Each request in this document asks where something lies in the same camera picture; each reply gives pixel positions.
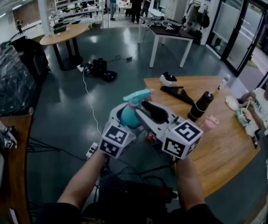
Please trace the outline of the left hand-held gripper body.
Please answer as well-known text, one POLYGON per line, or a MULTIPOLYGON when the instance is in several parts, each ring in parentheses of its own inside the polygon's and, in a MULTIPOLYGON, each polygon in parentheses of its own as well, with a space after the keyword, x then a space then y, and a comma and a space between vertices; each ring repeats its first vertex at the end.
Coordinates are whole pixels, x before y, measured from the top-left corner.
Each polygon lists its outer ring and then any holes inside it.
POLYGON ((120 126, 119 122, 114 120, 106 123, 99 141, 99 149, 118 159, 135 139, 136 136, 131 131, 120 126))

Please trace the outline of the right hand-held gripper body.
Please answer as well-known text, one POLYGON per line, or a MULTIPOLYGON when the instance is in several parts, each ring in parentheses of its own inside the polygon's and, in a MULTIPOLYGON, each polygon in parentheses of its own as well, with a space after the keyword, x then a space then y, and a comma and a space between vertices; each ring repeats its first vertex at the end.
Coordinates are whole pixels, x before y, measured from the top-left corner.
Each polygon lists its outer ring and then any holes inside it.
POLYGON ((202 135, 195 123, 185 120, 165 134, 161 150, 183 160, 197 147, 202 135))

